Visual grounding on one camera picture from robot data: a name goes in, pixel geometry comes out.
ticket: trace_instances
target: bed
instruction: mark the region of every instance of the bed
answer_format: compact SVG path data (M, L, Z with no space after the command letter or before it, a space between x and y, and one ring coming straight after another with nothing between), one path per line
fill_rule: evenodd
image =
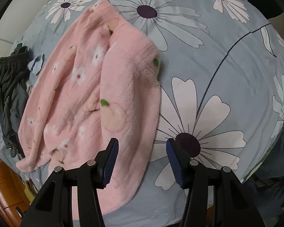
M30 59L37 59L33 85L63 33L96 1L49 0L18 36L11 52L23 43ZM187 192L175 183L166 140L189 133L198 141L184 148L191 157L211 168L229 166L241 182L247 180L284 123L284 41L246 0L109 1L160 50L162 102L141 185L128 204L106 214L104 221L106 226L170 225L181 219ZM48 176L48 165L30 173L16 168L19 159L5 148L1 128L0 158L38 189ZM208 194L210 207L211 187Z

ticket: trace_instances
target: silver screw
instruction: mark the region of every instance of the silver screw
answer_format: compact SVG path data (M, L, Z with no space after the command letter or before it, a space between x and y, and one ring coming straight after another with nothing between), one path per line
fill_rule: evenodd
M195 159L192 159L190 162L189 162L192 166L197 166L199 164L199 162Z
M56 173L60 172L61 170L62 170L62 167L61 167L61 166L56 166L56 167L54 168L54 172L56 172Z
M92 160L89 160L88 162L87 162L87 165L88 166L94 166L96 164L96 162L92 159Z
M229 173L229 172L231 172L231 169L227 166L224 166L223 171L226 172L226 173Z

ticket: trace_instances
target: pink fleece pants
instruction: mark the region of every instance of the pink fleece pants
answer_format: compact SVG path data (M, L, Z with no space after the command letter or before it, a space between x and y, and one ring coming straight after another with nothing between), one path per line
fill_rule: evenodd
M80 167L119 140L111 183L98 190L103 214L126 204L143 177L155 137L160 85L154 43L108 0L87 8L50 55L28 99L19 129L21 171L48 161ZM76 194L73 217L78 219Z

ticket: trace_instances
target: wooden furniture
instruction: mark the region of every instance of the wooden furniture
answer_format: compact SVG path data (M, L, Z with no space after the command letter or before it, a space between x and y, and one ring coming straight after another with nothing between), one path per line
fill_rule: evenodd
M20 177L5 163L0 163L0 214L10 227L19 227L21 218L16 211L26 211L29 200Z

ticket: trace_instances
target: pile of clothes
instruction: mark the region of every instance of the pile of clothes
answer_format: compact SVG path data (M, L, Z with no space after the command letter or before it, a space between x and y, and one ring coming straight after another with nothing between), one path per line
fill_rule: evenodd
M19 157L19 170L50 161L50 174L56 166L80 167L117 138L111 183L98 193L102 213L114 211L135 194L152 150L161 100L158 49L99 0L68 28L43 68L42 59L29 63L22 44L0 59L6 149ZM33 88L30 70L38 75Z

